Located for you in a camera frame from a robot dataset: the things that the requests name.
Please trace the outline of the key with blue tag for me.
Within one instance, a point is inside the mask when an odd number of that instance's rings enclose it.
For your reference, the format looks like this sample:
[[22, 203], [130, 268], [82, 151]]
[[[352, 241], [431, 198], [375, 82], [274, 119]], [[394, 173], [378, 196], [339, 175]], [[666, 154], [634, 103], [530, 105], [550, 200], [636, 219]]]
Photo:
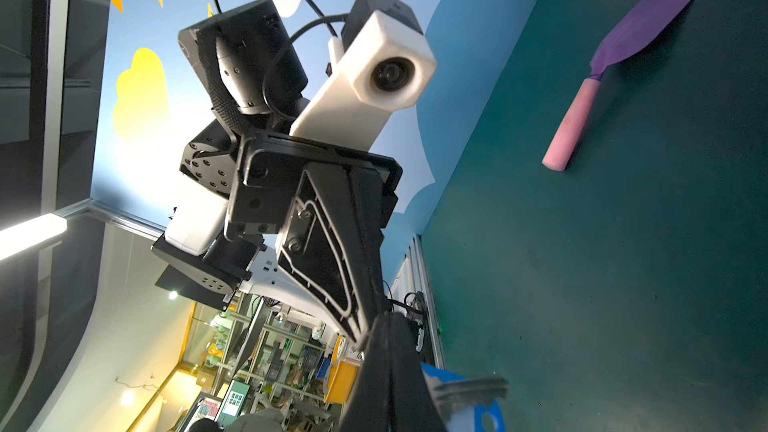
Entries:
[[507, 430], [500, 407], [509, 388], [504, 378], [492, 375], [470, 379], [428, 364], [422, 365], [422, 371], [447, 431]]

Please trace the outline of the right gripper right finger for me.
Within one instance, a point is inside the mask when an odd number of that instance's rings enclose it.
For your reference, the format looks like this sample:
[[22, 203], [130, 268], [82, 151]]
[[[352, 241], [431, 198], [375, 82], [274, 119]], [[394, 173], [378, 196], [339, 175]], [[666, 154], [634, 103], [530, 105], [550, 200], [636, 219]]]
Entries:
[[391, 360], [390, 422], [392, 431], [445, 431], [422, 371], [406, 318], [389, 315]]

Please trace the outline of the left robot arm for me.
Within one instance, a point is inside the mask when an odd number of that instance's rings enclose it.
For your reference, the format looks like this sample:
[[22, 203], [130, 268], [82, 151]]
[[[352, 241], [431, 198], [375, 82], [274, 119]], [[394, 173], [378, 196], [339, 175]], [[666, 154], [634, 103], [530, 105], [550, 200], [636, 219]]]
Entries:
[[400, 165], [289, 135], [307, 80], [272, 0], [205, 19], [178, 38], [214, 119], [184, 148], [180, 170], [191, 189], [153, 244], [166, 263], [158, 286], [223, 310], [275, 233], [268, 278], [293, 284], [310, 314], [365, 347], [388, 312], [379, 248]]

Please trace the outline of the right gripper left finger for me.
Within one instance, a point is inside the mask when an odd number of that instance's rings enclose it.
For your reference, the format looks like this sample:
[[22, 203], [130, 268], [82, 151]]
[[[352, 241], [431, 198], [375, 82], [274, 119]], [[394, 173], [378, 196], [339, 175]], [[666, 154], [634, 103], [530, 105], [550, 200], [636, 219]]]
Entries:
[[390, 428], [391, 322], [391, 313], [380, 315], [375, 321], [341, 421], [341, 431], [388, 431]]

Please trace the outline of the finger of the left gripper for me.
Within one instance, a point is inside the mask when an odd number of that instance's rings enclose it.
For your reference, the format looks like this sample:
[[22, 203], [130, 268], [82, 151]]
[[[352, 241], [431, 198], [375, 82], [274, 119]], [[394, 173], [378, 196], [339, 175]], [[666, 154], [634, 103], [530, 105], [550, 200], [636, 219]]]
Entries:
[[384, 240], [384, 182], [378, 172], [364, 168], [354, 168], [350, 180], [359, 246], [353, 276], [364, 317], [375, 318], [387, 309], [380, 255]]
[[363, 348], [372, 318], [365, 318], [353, 265], [359, 254], [350, 172], [339, 165], [304, 166], [288, 209], [278, 253], [280, 267], [310, 293], [332, 325]]

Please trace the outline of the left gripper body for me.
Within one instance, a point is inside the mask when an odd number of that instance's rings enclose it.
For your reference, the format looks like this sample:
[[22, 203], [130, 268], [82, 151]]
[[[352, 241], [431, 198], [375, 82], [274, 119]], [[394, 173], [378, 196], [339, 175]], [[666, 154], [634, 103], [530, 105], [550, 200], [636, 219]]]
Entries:
[[286, 234], [311, 201], [330, 211], [333, 225], [382, 229], [401, 176], [391, 157], [256, 130], [240, 141], [224, 235]]

